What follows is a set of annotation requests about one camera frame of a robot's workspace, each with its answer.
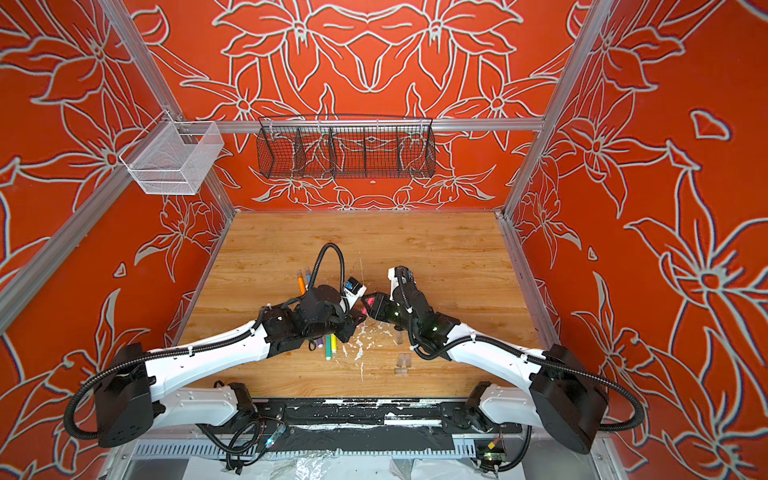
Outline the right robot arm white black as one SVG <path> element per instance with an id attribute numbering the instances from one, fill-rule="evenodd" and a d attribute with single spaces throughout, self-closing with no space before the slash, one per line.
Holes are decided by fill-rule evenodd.
<path id="1" fill-rule="evenodd" d="M 590 452 L 600 432 L 633 430 L 646 409 L 624 386 L 587 371 L 562 345 L 525 348 L 485 335 L 458 319 L 435 311 L 415 287 L 397 287 L 362 298 L 374 320 L 404 331 L 421 359 L 471 365 L 506 381 L 480 386 L 476 409 L 495 424 L 539 427 L 569 450 Z"/>

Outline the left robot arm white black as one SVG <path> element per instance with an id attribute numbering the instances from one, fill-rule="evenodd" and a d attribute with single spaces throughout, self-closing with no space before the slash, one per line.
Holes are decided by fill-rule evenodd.
<path id="1" fill-rule="evenodd" d="M 338 287 L 318 284 L 328 251 L 342 252 L 333 242 L 321 247 L 304 293 L 262 307 L 256 319 L 238 328 L 174 348 L 146 351 L 133 343 L 120 350 L 72 395 L 62 417 L 64 431 L 102 448 L 120 446 L 168 416 L 171 409 L 164 399 L 191 383 L 302 346 L 315 347 L 326 335 L 348 341 L 364 319 L 354 305 L 365 288 L 345 277 Z"/>

